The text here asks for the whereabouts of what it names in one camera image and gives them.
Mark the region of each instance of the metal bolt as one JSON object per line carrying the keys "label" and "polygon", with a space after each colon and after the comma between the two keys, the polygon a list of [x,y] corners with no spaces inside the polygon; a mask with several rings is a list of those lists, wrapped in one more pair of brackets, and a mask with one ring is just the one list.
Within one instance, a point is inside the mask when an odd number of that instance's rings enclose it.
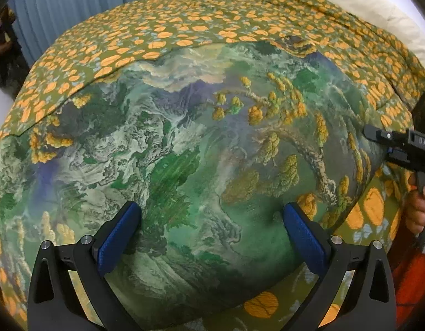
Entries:
{"label": "metal bolt", "polygon": [[50,240],[43,241],[42,244],[41,244],[41,249],[46,250],[50,247],[50,245],[51,245]]}
{"label": "metal bolt", "polygon": [[374,245],[375,249],[381,249],[382,248],[381,241],[379,241],[379,240],[374,240],[373,245]]}
{"label": "metal bolt", "polygon": [[343,243],[343,239],[341,236],[333,235],[330,237],[330,241],[333,242],[335,245],[340,245]]}
{"label": "metal bolt", "polygon": [[91,235],[84,235],[82,238],[80,238],[80,242],[84,245],[87,245],[91,243],[93,240],[93,237]]}

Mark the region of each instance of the bedsheet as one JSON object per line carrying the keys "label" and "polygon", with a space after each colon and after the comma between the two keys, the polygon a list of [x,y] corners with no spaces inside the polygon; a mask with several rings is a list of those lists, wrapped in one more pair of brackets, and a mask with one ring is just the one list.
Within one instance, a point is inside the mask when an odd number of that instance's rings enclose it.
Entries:
{"label": "bedsheet", "polygon": [[142,327],[281,328],[315,281],[282,205],[388,248],[407,173],[362,126],[410,126],[424,90],[395,36],[326,0],[139,0],[76,25],[0,132],[9,311],[24,324],[42,240],[75,242],[132,199],[143,226],[107,278]]}

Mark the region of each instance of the hand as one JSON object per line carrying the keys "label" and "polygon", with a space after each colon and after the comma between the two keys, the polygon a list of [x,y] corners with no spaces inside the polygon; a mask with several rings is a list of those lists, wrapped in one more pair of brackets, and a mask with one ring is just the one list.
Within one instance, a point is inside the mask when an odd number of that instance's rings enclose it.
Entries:
{"label": "hand", "polygon": [[[410,185],[416,184],[415,174],[408,180]],[[412,190],[403,207],[406,212],[406,226],[414,234],[419,234],[425,227],[425,187],[422,194],[418,190]]]}

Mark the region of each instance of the blue textured pad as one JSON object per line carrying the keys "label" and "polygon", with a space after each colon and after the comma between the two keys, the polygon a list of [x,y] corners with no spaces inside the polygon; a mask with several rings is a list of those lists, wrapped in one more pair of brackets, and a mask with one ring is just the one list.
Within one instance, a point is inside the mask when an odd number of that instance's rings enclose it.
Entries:
{"label": "blue textured pad", "polygon": [[291,204],[283,208],[283,223],[293,246],[309,270],[323,276],[328,268],[324,249]]}
{"label": "blue textured pad", "polygon": [[140,207],[132,203],[108,235],[97,256],[97,270],[101,276],[114,270],[141,218]]}

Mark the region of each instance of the blanket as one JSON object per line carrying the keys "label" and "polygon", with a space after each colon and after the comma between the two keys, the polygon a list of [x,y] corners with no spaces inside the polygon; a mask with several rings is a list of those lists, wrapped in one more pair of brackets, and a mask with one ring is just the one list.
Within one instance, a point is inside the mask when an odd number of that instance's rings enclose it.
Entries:
{"label": "blanket", "polygon": [[138,0],[91,17],[35,63],[0,131],[9,311],[24,324],[42,240],[73,243],[130,199],[143,224],[107,280],[143,328],[279,329],[316,280],[282,205],[388,249],[407,173],[362,127],[409,127],[424,91],[395,36],[326,0]]}

